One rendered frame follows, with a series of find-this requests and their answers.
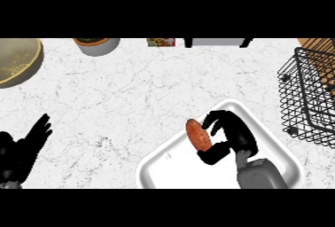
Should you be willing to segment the white rectangular tray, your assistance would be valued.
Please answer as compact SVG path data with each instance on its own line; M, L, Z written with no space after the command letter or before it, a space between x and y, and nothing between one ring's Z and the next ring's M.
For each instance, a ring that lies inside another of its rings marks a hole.
M302 165L246 106L228 98L209 109L215 110L231 111L247 125L259 148L250 160L268 159L287 187L300 188L305 181ZM206 165L182 129L140 161L135 183L140 188L156 189L237 189L235 156L230 153L213 165Z

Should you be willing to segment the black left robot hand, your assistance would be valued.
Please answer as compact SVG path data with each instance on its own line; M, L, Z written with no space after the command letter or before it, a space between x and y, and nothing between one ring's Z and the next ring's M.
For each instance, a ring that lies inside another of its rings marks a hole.
M39 150L51 134L50 116L36 120L29 133L17 141L5 131L0 131L0 184L21 184L29 176Z

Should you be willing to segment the colourful printed box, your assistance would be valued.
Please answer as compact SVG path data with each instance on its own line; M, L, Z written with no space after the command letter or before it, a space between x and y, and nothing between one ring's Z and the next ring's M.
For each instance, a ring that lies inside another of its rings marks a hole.
M148 47L172 47L175 45L173 38L147 38L145 42Z

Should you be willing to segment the grey plant pot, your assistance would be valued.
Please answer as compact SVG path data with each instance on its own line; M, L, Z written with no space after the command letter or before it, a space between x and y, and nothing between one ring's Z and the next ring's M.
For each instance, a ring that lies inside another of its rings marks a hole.
M98 57L109 54L119 45L119 38L97 38L91 43L82 42L78 38L73 39L79 51L91 57Z

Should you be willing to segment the grey appliance with black legs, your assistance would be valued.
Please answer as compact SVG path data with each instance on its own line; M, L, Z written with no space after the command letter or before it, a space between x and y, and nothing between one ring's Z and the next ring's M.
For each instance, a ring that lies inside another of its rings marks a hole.
M184 47L190 48L194 45L209 46L230 46L246 48L252 39L250 38L184 38Z

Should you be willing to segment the wooden cutting board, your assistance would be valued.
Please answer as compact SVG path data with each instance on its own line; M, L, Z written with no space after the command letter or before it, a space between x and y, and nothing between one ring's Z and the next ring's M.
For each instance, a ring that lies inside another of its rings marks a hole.
M297 38L321 85L335 100L335 38Z

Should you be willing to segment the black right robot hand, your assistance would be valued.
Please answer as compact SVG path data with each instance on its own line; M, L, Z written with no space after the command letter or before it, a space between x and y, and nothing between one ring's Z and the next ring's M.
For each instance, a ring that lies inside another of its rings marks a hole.
M210 111L204 116L202 129L207 129L209 126L213 126L212 136L219 129L224 131L225 141L215 143L206 151L197 151L202 162L213 165L230 154L230 151L234 151L235 167L241 168L246 165L247 158L258 153L256 140L247 125L234 113L219 110Z

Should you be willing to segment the orange sweet potato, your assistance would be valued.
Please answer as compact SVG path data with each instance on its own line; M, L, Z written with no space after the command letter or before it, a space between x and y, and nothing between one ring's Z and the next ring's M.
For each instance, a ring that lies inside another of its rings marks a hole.
M210 138L202 125L193 119L185 122L185 132L194 149L204 152L212 147Z

